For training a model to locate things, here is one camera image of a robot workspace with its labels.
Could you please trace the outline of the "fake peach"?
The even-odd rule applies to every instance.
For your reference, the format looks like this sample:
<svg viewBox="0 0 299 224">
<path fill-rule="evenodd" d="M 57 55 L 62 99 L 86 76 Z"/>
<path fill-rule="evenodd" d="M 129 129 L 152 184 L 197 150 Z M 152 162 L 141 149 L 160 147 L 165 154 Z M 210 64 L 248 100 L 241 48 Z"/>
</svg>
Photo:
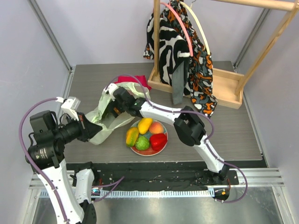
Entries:
<svg viewBox="0 0 299 224">
<path fill-rule="evenodd" d="M 151 134 L 164 133 L 164 126 L 160 122 L 153 122 L 149 127 L 149 132 Z"/>
</svg>

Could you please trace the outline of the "fake yellow fruit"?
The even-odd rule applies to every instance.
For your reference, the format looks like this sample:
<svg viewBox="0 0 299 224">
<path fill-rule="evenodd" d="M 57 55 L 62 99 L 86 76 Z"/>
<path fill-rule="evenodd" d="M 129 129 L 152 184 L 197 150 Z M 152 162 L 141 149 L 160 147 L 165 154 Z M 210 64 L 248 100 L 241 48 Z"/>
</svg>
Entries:
<svg viewBox="0 0 299 224">
<path fill-rule="evenodd" d="M 139 133 L 144 135 L 149 130 L 152 122 L 152 118 L 142 118 L 137 125 Z"/>
</svg>

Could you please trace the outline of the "fake orange green mango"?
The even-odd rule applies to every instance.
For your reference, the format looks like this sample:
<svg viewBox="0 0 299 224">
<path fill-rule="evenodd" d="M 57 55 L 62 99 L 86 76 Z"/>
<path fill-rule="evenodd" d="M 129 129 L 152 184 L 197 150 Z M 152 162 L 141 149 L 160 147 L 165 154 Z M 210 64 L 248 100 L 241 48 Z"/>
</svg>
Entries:
<svg viewBox="0 0 299 224">
<path fill-rule="evenodd" d="M 139 137 L 139 130 L 137 127 L 131 127 L 126 133 L 126 145 L 133 147 Z"/>
</svg>

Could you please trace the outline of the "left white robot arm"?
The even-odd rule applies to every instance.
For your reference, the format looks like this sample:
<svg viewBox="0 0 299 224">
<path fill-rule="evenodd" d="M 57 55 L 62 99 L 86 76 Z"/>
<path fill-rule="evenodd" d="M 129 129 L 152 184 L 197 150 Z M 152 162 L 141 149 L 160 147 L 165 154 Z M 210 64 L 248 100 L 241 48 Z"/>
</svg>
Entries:
<svg viewBox="0 0 299 224">
<path fill-rule="evenodd" d="M 28 154 L 36 164 L 32 169 L 47 189 L 59 224 L 94 224 L 97 219 L 91 194 L 100 174 L 92 162 L 86 162 L 75 168 L 69 181 L 64 149 L 75 139 L 88 142 L 102 128 L 81 112 L 77 116 L 67 116 L 67 124 L 61 126 L 52 111 L 30 117 L 34 140 Z"/>
</svg>

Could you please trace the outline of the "fake green custard apple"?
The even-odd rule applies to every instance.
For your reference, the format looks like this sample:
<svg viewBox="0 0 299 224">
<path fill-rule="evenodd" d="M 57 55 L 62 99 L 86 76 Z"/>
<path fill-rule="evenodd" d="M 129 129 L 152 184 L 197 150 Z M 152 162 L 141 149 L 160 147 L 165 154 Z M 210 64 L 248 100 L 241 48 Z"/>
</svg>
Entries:
<svg viewBox="0 0 299 224">
<path fill-rule="evenodd" d="M 135 147 L 139 151 L 144 151 L 150 147 L 150 142 L 146 137 L 140 136 L 135 143 Z"/>
</svg>

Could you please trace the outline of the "fake red fruit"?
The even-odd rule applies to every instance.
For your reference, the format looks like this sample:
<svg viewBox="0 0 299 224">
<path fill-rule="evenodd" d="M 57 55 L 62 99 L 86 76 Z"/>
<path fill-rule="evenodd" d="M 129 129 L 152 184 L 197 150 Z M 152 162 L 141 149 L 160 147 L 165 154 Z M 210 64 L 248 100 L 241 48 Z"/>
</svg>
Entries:
<svg viewBox="0 0 299 224">
<path fill-rule="evenodd" d="M 161 151 L 167 143 L 167 136 L 164 133 L 154 134 L 149 139 L 154 151 Z"/>
</svg>

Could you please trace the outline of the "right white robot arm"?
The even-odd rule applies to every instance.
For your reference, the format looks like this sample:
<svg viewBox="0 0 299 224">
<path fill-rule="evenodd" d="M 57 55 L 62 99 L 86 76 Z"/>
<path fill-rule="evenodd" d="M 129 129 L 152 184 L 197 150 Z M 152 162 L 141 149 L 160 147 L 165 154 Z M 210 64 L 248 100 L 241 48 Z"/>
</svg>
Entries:
<svg viewBox="0 0 299 224">
<path fill-rule="evenodd" d="M 191 107 L 183 109 L 158 105 L 147 97 L 135 98 L 123 87 L 110 84 L 105 89 L 115 103 L 113 113 L 118 116 L 127 112 L 133 117 L 152 118 L 173 126 L 179 140 L 193 147 L 206 163 L 211 172 L 211 179 L 216 184 L 224 183 L 228 178 L 229 165 L 217 154 L 206 134 L 205 125 L 200 119 L 204 115 L 194 111 Z"/>
</svg>

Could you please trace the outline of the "translucent plastic bag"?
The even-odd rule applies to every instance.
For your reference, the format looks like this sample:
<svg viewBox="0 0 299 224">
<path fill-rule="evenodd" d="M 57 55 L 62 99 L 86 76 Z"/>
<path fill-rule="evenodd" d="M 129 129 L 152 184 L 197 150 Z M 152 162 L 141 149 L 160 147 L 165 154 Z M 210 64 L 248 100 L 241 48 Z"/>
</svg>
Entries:
<svg viewBox="0 0 299 224">
<path fill-rule="evenodd" d="M 150 91 L 146 87 L 141 86 L 139 83 L 123 82 L 123 83 L 118 83 L 116 85 L 118 87 L 123 87 L 135 98 L 138 98 L 138 97 L 150 98 Z M 92 143 L 94 145 L 101 144 L 109 137 L 109 135 L 116 128 L 122 127 L 122 126 L 130 123 L 134 119 L 133 116 L 131 116 L 127 112 L 124 112 L 117 118 L 113 118 L 111 116 L 111 117 L 105 119 L 104 121 L 101 121 L 102 114 L 103 114 L 104 110 L 108 107 L 108 104 L 110 103 L 110 101 L 112 101 L 110 96 L 106 95 L 103 90 L 102 95 L 99 99 L 98 106 L 93 111 L 91 111 L 85 115 L 90 122 L 100 125 L 103 128 L 101 132 L 97 133 L 89 141 L 90 143 Z"/>
</svg>

